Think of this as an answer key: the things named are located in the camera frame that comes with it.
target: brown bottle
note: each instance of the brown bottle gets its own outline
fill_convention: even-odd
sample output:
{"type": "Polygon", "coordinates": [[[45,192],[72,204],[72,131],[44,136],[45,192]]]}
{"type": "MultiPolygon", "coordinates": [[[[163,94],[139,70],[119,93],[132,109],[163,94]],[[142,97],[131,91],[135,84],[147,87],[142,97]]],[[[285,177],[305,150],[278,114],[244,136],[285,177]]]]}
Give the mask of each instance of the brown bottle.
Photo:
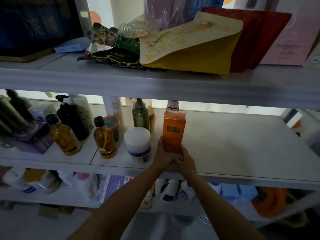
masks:
{"type": "Polygon", "coordinates": [[[97,127],[93,137],[101,157],[105,159],[114,157],[117,154],[117,148],[112,130],[105,126],[102,116],[95,117],[93,121],[97,127]]]}
{"type": "Polygon", "coordinates": [[[81,150],[81,144],[72,129],[61,124],[56,114],[49,114],[45,119],[51,125],[50,136],[65,155],[72,156],[81,150]]]}

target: hand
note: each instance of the hand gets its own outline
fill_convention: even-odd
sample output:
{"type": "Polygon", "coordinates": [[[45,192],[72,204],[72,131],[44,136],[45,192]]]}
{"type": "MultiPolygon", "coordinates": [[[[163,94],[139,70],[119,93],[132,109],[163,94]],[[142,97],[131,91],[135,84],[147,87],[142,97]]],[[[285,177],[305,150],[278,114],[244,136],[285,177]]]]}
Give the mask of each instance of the hand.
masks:
{"type": "Polygon", "coordinates": [[[178,166],[180,173],[182,176],[187,180],[190,181],[192,177],[195,175],[198,175],[195,162],[190,157],[187,149],[181,145],[181,156],[183,157],[182,159],[174,159],[174,163],[178,166]]]}
{"type": "Polygon", "coordinates": [[[158,142],[158,149],[155,155],[155,158],[152,163],[152,167],[159,171],[159,173],[163,173],[166,168],[173,162],[173,158],[166,155],[165,151],[163,150],[162,145],[162,136],[158,142]]]}

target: white jar lid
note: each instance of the white jar lid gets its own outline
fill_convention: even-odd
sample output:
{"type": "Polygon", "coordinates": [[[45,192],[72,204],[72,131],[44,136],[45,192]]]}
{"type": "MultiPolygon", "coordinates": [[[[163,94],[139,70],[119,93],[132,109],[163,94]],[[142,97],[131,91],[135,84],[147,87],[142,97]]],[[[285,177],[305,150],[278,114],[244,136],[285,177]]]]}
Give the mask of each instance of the white jar lid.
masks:
{"type": "Polygon", "coordinates": [[[150,132],[143,127],[134,127],[124,133],[124,143],[132,153],[142,153],[151,147],[150,132]]]}
{"type": "Polygon", "coordinates": [[[2,181],[5,182],[6,184],[13,184],[19,179],[23,178],[23,175],[25,173],[26,169],[25,168],[20,168],[20,167],[14,167],[8,170],[2,177],[2,181]]]}

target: pink box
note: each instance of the pink box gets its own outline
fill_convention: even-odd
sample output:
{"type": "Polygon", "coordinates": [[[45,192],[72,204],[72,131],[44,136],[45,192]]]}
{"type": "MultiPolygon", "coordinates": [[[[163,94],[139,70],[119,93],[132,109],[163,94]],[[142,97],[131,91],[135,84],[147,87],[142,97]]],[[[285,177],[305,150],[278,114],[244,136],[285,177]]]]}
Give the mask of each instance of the pink box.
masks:
{"type": "Polygon", "coordinates": [[[302,66],[320,29],[320,0],[278,1],[273,11],[292,17],[260,64],[302,66]]]}

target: person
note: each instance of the person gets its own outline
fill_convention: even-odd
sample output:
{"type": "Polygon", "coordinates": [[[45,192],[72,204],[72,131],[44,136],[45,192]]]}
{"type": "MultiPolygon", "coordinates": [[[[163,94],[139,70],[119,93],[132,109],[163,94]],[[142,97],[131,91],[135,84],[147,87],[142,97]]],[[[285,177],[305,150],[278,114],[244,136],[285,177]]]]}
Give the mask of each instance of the person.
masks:
{"type": "Polygon", "coordinates": [[[265,239],[252,224],[197,173],[194,160],[181,146],[183,160],[167,156],[163,150],[162,137],[152,165],[112,194],[98,210],[78,228],[68,240],[120,239],[134,217],[152,183],[174,162],[194,189],[220,240],[265,239]]]}

